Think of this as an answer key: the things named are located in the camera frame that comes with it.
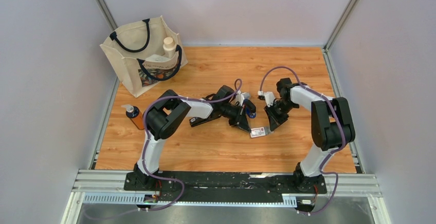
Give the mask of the blue tape dispenser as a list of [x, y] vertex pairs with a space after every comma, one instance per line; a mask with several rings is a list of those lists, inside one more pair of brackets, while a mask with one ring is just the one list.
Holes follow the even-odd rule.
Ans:
[[250, 119], [254, 119], [256, 117], [256, 111], [257, 111], [256, 106], [249, 99], [245, 99], [244, 100], [244, 107], [245, 107], [245, 112], [246, 112], [247, 116]]

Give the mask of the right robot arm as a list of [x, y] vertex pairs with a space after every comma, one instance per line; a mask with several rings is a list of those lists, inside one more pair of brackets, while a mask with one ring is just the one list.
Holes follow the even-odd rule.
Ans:
[[264, 100], [270, 131], [276, 130], [289, 118], [293, 108], [303, 107], [311, 113], [313, 146], [296, 165], [291, 185], [299, 192], [315, 190], [321, 184], [322, 170], [339, 149], [355, 140], [355, 128], [346, 98], [320, 94], [307, 85], [292, 83], [289, 78], [277, 82], [280, 97], [271, 91], [258, 92]]

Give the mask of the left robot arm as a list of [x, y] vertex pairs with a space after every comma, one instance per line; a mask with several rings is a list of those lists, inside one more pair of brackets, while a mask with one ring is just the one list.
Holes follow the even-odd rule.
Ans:
[[249, 93], [227, 85], [201, 99], [179, 96], [171, 89], [165, 91], [143, 115], [147, 129], [144, 147], [133, 171], [126, 175], [124, 189], [149, 191], [159, 185], [162, 177], [157, 173], [164, 145], [185, 118], [190, 118], [190, 126], [195, 127], [225, 117], [231, 127], [249, 133], [248, 120], [257, 111], [249, 98]]

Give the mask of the red white staple box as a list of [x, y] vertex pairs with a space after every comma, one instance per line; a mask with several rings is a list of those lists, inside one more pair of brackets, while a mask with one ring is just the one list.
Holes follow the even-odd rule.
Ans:
[[270, 130], [269, 127], [257, 127], [257, 128], [252, 128], [250, 131], [250, 137], [251, 138], [258, 138], [258, 137], [264, 137], [267, 136], [269, 134], [272, 134], [273, 132]]

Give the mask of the black stapler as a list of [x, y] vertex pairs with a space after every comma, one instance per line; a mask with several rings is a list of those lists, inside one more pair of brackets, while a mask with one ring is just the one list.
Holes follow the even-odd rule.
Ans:
[[221, 113], [217, 112], [217, 111], [213, 111], [208, 117], [206, 118], [200, 118], [200, 117], [193, 117], [189, 120], [190, 126], [191, 127], [196, 127], [199, 126], [201, 124], [205, 124], [207, 122], [216, 120], [218, 118], [220, 118], [222, 116]]

